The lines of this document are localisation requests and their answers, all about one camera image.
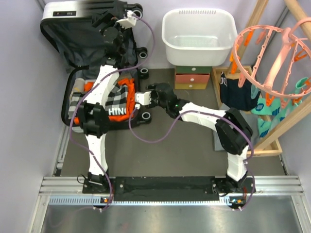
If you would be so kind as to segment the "beige folded garment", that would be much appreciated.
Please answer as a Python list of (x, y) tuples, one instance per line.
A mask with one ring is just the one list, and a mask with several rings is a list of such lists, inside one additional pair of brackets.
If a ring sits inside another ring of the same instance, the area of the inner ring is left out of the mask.
[(75, 79), (75, 82), (72, 88), (72, 93), (84, 92), (84, 85), (85, 85), (85, 80), (83, 78)]

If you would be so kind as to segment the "teal patterned sock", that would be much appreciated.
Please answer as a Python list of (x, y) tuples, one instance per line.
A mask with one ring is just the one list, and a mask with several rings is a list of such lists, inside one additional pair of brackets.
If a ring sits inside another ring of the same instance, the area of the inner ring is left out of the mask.
[(281, 100), (276, 98), (270, 105), (267, 105), (265, 98), (259, 98), (255, 108), (251, 110), (251, 113), (259, 116), (268, 115), (273, 116), (272, 121), (266, 121), (258, 118), (258, 130), (260, 138), (265, 137), (269, 131), (275, 128), (289, 113), (291, 113), (296, 107), (302, 103), (302, 99), (291, 99), (285, 104), (285, 107), (281, 107)]

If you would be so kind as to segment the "orange garment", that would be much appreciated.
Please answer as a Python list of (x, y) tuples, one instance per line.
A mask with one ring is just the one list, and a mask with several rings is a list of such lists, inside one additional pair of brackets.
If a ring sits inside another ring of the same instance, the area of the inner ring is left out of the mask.
[[(116, 122), (123, 122), (123, 121), (126, 121), (129, 119), (131, 113), (133, 112), (134, 110), (134, 107), (135, 107), (135, 80), (134, 79), (129, 79), (129, 78), (125, 78), (125, 79), (121, 79), (119, 81), (117, 81), (114, 86), (118, 84), (118, 85), (127, 85), (128, 86), (128, 97), (127, 97), (127, 113), (126, 115), (124, 116), (113, 116), (112, 119), (116, 119), (117, 121)], [(86, 93), (88, 91), (90, 91), (92, 89), (94, 85), (94, 81), (91, 80), (91, 81), (87, 81), (84, 85), (84, 92), (83, 93)]]

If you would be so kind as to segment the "pink round clip hanger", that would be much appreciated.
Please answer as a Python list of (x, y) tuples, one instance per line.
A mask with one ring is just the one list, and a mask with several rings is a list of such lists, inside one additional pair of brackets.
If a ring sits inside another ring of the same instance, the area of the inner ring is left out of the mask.
[[(294, 64), (303, 59), (310, 59), (311, 49), (307, 37), (298, 36), (297, 29), (310, 23), (310, 17), (299, 20), (293, 27), (279, 28), (270, 25), (255, 25), (242, 30), (236, 37), (231, 60), (233, 71), (238, 71), (238, 86), (246, 81), (265, 94), (266, 105), (279, 99), (285, 107), (289, 101), (298, 102), (311, 92), (311, 82), (306, 81), (302, 90), (292, 91), (288, 85), (292, 77)], [(241, 64), (238, 50), (253, 42), (258, 46), (252, 71), (247, 71)]]

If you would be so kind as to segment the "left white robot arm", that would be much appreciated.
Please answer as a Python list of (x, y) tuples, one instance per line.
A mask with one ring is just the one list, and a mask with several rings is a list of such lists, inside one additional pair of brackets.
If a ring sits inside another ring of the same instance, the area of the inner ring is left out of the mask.
[(128, 11), (123, 18), (116, 18), (112, 26), (103, 30), (104, 57), (94, 86), (78, 102), (74, 116), (87, 140), (90, 165), (85, 185), (93, 185), (99, 192), (106, 192), (111, 182), (107, 174), (105, 137), (110, 128), (110, 119), (105, 110), (108, 95), (120, 73), (125, 71), (126, 46), (123, 31), (135, 26), (138, 16)]

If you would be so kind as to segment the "white plastic basin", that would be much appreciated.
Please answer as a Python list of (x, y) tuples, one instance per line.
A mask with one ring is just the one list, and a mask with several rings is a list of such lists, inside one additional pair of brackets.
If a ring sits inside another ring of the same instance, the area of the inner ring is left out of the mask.
[(166, 57), (174, 66), (222, 65), (237, 37), (234, 17), (215, 8), (179, 8), (162, 20)]

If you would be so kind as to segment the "grey button shirt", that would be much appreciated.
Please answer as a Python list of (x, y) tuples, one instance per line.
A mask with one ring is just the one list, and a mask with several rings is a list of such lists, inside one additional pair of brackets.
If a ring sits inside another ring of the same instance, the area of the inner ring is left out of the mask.
[[(213, 138), (214, 138), (214, 150), (215, 151), (224, 151), (224, 148), (220, 142), (219, 136), (216, 131), (213, 131)], [(251, 136), (251, 143), (254, 144), (258, 139), (257, 134), (253, 134)]]

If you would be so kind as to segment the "aluminium frame rail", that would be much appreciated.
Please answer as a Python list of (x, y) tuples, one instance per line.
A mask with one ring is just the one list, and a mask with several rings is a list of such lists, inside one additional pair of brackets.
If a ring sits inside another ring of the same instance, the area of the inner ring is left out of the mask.
[(216, 192), (227, 156), (215, 151), (210, 130), (176, 125), (160, 143), (144, 143), (129, 130), (107, 136), (113, 184), (86, 193), (87, 141), (65, 130), (51, 176), (43, 178), (31, 233), (308, 233), (311, 222), (300, 179), (279, 154), (248, 161), (246, 192)]

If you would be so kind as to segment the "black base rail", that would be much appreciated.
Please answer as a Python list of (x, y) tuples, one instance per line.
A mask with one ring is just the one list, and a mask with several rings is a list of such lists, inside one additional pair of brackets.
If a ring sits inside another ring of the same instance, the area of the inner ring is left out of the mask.
[(245, 196), (255, 192), (254, 181), (244, 176), (115, 177), (88, 174), (81, 182), (84, 194), (107, 194), (114, 201), (206, 201), (224, 194)]

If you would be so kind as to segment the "black and white suitcase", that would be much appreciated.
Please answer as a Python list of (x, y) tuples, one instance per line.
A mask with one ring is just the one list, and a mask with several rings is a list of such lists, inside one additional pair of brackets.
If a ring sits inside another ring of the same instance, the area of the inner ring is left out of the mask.
[[(69, 78), (64, 94), (61, 119), (65, 125), (68, 119), (69, 93), (75, 79), (86, 81), (98, 77), (104, 57), (104, 43), (99, 31), (92, 27), (91, 19), (95, 13), (110, 12), (117, 18), (123, 18), (127, 11), (143, 16), (143, 7), (139, 3), (130, 4), (121, 0), (73, 0), (49, 2), (45, 5), (40, 29), (45, 38), (59, 52), (67, 64)], [(147, 58), (148, 50), (138, 48), (132, 29), (123, 31), (126, 54), (123, 61), (124, 71), (135, 80), (135, 89), (140, 91), (140, 82), (149, 77), (148, 72), (137, 68), (138, 60)]]

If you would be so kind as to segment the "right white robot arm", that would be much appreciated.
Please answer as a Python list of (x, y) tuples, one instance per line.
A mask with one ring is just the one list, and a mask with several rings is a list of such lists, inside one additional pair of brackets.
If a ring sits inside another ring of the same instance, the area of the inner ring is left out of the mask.
[(253, 151), (253, 131), (240, 111), (235, 108), (215, 110), (180, 99), (167, 83), (149, 84), (146, 89), (150, 95), (149, 108), (159, 106), (175, 120), (195, 123), (216, 132), (228, 158), (225, 180), (216, 183), (216, 190), (220, 193), (240, 191), (247, 178), (247, 152)]

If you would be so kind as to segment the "wooden drying rack frame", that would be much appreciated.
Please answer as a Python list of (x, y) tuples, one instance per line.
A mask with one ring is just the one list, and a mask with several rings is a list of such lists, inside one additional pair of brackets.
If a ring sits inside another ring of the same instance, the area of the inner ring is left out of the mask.
[(289, 102), (296, 102), (298, 100), (303, 101), (302, 104), (299, 105), (293, 112), (291, 112), (283, 122), (281, 122), (274, 129), (272, 129), (270, 133), (268, 133), (262, 140), (260, 140), (254, 146), (253, 154), (255, 156), (274, 156), (281, 154), (282, 150), (278, 138), (282, 136), (284, 133), (286, 133), (291, 127), (293, 127), (295, 124), (297, 124), (311, 112), (310, 83), (307, 84), (308, 89), (303, 91), (301, 94), (291, 94), (291, 95), (284, 94), (285, 88), (288, 84), (289, 75), (291, 73), (290, 71), (287, 72), (282, 89), (279, 92), (272, 90), (272, 83), (274, 81), (274, 77), (266, 78), (266, 81), (268, 81), (269, 83), (267, 87), (257, 83), (255, 80), (257, 69), (263, 57), (264, 51), (267, 49), (267, 43), (273, 31), (276, 31), (277, 33), (282, 32), (280, 28), (277, 28), (275, 26), (268, 27), (269, 32), (265, 35), (266, 36), (265, 43), (262, 45), (262, 49), (259, 53), (259, 56), (257, 58), (254, 67), (243, 66), (239, 61), (243, 57), (243, 54), (246, 50), (246, 45), (244, 44), (244, 42), (251, 38), (252, 31), (254, 29), (264, 28), (264, 26), (257, 25), (257, 23), (259, 22), (267, 3), (268, 2), (266, 0), (257, 1), (253, 13), (251, 14), (251, 17), (249, 18), (249, 21), (247, 23), (247, 27), (238, 35), (238, 38), (234, 43), (235, 45), (239, 45), (238, 48), (237, 47), (233, 48), (233, 56), (235, 59), (237, 59), (236, 66), (239, 69), (239, 72), (237, 74), (230, 73), (231, 67), (214, 67), (211, 70), (211, 79), (213, 81), (218, 105), (222, 104), (219, 88), (219, 82), (222, 71), (226, 73), (227, 77), (232, 78), (234, 80), (238, 79), (240, 83), (243, 83), (243, 81), (248, 79), (251, 83), (257, 85), (264, 92), (268, 93), (267, 97), (269, 101), (272, 101), (275, 97), (280, 98), (281, 107), (284, 107)]

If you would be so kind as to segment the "black white plaid shirt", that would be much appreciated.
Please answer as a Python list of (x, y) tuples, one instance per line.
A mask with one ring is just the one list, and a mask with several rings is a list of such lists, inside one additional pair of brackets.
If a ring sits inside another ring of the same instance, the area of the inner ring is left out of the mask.
[[(112, 117), (124, 116), (127, 113), (127, 97), (128, 97), (128, 86), (116, 84), (112, 91), (108, 95), (108, 99), (105, 104), (105, 110), (108, 113), (111, 121), (117, 121), (112, 119)], [(68, 118), (71, 119), (73, 112), (76, 108), (79, 100), (85, 95), (85, 93), (73, 93), (71, 97), (71, 102), (68, 111)]]

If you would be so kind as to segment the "dark navy garment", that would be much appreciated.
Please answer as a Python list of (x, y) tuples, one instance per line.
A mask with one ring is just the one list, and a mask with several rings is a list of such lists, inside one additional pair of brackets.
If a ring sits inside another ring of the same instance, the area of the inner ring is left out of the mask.
[(238, 87), (238, 79), (229, 79), (224, 72), (220, 76), (220, 99), (229, 108), (250, 111), (257, 106), (260, 90), (245, 81), (243, 87)]

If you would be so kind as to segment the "small colourful drawer cabinet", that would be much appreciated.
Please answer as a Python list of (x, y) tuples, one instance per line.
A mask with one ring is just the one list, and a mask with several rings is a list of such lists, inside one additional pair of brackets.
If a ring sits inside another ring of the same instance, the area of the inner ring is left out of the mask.
[(174, 88), (176, 90), (204, 90), (212, 67), (175, 66)]

